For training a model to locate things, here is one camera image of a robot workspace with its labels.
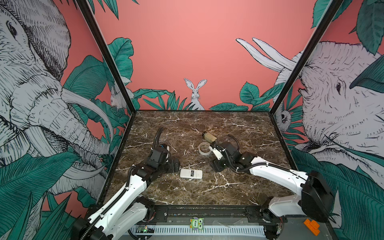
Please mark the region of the white red remote control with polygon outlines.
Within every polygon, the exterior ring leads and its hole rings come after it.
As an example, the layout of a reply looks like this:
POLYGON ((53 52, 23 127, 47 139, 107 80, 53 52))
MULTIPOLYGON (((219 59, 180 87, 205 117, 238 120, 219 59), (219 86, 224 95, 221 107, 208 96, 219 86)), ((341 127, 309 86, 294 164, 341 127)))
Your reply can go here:
POLYGON ((191 169, 181 169, 180 170, 180 177, 183 179, 201 180, 203 178, 203 171, 191 170, 191 169))

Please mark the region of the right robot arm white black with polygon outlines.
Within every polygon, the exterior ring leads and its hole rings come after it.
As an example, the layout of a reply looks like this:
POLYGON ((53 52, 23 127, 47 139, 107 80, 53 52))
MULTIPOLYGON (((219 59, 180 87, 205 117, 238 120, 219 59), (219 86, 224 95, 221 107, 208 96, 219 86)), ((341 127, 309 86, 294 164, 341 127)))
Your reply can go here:
POLYGON ((335 194, 324 176, 317 172, 296 171, 274 164, 252 153, 240 153, 240 146, 230 142, 219 143, 212 134, 205 132, 205 140, 210 143, 210 150, 216 159, 211 166, 215 172, 228 168, 237 174, 249 174, 272 181, 293 194, 287 197, 271 197, 261 207, 264 219, 273 217, 308 216, 320 223, 331 218, 335 194))

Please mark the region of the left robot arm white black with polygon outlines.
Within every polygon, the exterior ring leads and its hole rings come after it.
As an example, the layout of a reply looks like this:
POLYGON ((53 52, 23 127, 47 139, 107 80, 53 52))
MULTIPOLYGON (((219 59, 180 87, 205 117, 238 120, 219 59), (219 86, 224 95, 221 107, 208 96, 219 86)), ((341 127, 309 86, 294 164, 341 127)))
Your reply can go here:
POLYGON ((154 219, 155 204, 142 196, 142 192, 158 178, 180 169, 180 162, 172 157, 169 145, 160 144, 163 130, 158 129, 149 156, 130 168, 128 179, 119 191, 90 217, 75 221, 72 240, 118 240, 136 223, 154 219))

